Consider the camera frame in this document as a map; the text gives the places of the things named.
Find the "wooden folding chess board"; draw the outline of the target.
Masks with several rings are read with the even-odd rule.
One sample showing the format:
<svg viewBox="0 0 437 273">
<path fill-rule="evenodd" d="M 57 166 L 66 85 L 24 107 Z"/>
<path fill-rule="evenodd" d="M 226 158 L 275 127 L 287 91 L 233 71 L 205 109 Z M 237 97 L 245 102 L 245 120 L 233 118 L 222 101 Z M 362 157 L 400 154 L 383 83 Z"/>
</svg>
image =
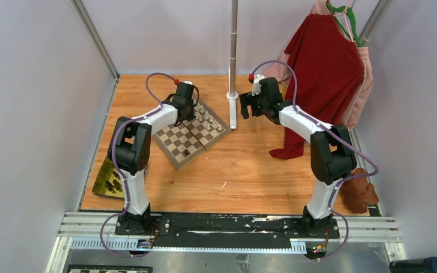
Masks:
<svg viewBox="0 0 437 273">
<path fill-rule="evenodd" d="M 153 140 L 176 169 L 181 169 L 227 137 L 232 129 L 207 104 L 193 96 L 196 119 L 157 131 Z"/>
</svg>

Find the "gold metal tray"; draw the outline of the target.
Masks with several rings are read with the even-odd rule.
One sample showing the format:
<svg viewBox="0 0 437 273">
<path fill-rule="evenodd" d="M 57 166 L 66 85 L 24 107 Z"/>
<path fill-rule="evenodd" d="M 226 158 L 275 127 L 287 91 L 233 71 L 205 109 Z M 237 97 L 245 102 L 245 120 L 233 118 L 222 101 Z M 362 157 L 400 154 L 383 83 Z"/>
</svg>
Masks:
<svg viewBox="0 0 437 273">
<path fill-rule="evenodd" d="M 105 158 L 100 167 L 92 188 L 92 193 L 98 197 L 124 200 L 125 190 L 122 187 L 119 173 L 113 167 L 112 161 L 108 158 Z"/>
</svg>

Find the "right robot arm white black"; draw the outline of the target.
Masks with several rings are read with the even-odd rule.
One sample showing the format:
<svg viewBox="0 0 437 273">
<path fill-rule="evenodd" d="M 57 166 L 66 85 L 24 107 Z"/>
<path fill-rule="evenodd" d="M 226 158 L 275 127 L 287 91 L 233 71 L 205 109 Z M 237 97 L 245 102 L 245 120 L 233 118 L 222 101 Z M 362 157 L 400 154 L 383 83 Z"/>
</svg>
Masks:
<svg viewBox="0 0 437 273">
<path fill-rule="evenodd" d="M 345 126 L 332 126 L 317 120 L 292 100 L 283 100 L 273 77 L 249 75 L 252 91 L 240 94 L 241 115 L 265 116 L 276 125 L 290 129 L 310 145 L 311 170 L 316 178 L 312 197 L 304 207 L 302 232 L 317 237 L 332 223 L 332 207 L 340 181 L 356 168 L 356 157 Z"/>
</svg>

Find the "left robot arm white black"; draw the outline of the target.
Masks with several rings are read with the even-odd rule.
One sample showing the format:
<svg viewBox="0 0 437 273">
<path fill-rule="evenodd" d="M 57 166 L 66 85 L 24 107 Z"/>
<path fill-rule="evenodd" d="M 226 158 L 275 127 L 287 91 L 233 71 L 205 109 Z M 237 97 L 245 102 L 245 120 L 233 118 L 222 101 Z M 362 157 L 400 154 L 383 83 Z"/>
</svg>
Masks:
<svg viewBox="0 0 437 273">
<path fill-rule="evenodd" d="M 195 117 L 193 94 L 197 87 L 190 81 L 177 81 L 176 85 L 175 93 L 158 107 L 139 117 L 119 118 L 113 131 L 108 158 L 120 176 L 125 197 L 117 224 L 133 234 L 147 234 L 153 227 L 145 190 L 152 136 L 167 126 L 177 126 Z"/>
</svg>

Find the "white stand base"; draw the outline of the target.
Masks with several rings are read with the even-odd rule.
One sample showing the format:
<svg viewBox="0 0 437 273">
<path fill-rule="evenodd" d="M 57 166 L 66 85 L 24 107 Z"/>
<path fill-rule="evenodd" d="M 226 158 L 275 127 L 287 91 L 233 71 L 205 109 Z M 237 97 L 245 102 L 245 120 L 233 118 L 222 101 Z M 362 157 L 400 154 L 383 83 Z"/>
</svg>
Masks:
<svg viewBox="0 0 437 273">
<path fill-rule="evenodd" d="M 236 129 L 237 123 L 237 100 L 238 93 L 236 91 L 228 91 L 226 94 L 226 99 L 229 102 L 229 126 L 231 129 Z"/>
</svg>

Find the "grey metal stand pole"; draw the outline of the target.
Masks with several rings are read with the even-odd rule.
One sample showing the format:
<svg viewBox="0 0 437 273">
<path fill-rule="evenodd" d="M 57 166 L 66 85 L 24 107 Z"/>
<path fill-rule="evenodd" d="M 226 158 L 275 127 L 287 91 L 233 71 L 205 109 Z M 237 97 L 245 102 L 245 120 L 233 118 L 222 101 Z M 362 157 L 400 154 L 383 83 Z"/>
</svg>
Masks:
<svg viewBox="0 0 437 273">
<path fill-rule="evenodd" d="M 230 63 L 229 63 L 229 89 L 226 97 L 235 100 L 238 95 L 236 92 L 236 57 L 237 57 L 237 25 L 238 25 L 238 0 L 232 0 L 230 28 Z"/>
</svg>

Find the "green clothes hanger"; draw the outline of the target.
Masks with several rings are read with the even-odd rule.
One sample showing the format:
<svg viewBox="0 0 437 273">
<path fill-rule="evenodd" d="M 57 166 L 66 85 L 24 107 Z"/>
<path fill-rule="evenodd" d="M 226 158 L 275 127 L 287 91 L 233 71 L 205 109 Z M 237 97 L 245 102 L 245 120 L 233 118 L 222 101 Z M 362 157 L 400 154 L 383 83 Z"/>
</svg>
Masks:
<svg viewBox="0 0 437 273">
<path fill-rule="evenodd" d="M 352 9 L 353 5 L 354 1 L 347 1 L 345 5 L 335 7 L 330 1 L 326 1 L 326 8 L 335 18 L 335 22 L 345 37 L 351 42 L 354 42 L 356 46 L 362 47 L 362 42 L 357 33 L 357 21 Z"/>
</svg>

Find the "brown crumpled cloth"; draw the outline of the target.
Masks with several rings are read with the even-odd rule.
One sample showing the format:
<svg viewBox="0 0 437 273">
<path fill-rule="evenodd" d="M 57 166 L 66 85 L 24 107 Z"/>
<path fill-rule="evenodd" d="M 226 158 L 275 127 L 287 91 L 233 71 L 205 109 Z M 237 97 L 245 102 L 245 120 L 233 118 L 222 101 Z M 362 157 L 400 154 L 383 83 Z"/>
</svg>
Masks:
<svg viewBox="0 0 437 273">
<path fill-rule="evenodd" d="M 380 201 L 374 185 L 366 177 L 347 180 L 342 184 L 339 194 L 347 210 L 354 214 L 366 213 L 368 205 L 377 205 Z"/>
</svg>

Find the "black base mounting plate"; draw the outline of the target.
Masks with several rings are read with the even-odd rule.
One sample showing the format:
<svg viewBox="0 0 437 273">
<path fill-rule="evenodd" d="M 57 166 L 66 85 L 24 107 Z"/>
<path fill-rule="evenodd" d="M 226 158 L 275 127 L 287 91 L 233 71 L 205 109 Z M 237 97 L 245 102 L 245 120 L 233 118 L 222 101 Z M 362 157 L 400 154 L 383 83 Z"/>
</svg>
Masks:
<svg viewBox="0 0 437 273">
<path fill-rule="evenodd" d="M 292 239 L 323 243 L 340 236 L 331 219 L 322 231 L 308 231 L 298 217 L 273 218 L 256 214 L 153 213 L 153 227 L 142 235 L 155 238 L 157 247 L 211 249 L 289 249 Z M 116 223 L 116 235 L 136 235 Z"/>
</svg>

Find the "dark blue bottle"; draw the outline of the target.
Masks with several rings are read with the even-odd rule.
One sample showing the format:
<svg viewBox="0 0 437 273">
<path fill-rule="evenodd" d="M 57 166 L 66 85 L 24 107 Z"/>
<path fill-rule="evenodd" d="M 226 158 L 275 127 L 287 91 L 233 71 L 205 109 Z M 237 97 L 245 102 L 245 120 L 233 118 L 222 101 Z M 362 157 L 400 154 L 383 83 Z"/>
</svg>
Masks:
<svg viewBox="0 0 437 273">
<path fill-rule="evenodd" d="M 392 273 L 437 273 L 437 257 L 395 260 L 390 262 Z"/>
</svg>

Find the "aluminium rail frame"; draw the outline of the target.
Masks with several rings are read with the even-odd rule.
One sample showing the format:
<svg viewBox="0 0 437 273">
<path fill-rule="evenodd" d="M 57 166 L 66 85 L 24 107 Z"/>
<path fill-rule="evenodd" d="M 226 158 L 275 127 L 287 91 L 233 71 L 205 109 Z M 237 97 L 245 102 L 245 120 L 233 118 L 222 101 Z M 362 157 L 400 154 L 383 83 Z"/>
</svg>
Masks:
<svg viewBox="0 0 437 273">
<path fill-rule="evenodd" d="M 67 212 L 47 272 L 388 272 L 406 258 L 391 217 L 334 217 L 307 235 L 299 215 L 152 214 L 140 233 L 105 212 Z"/>
</svg>

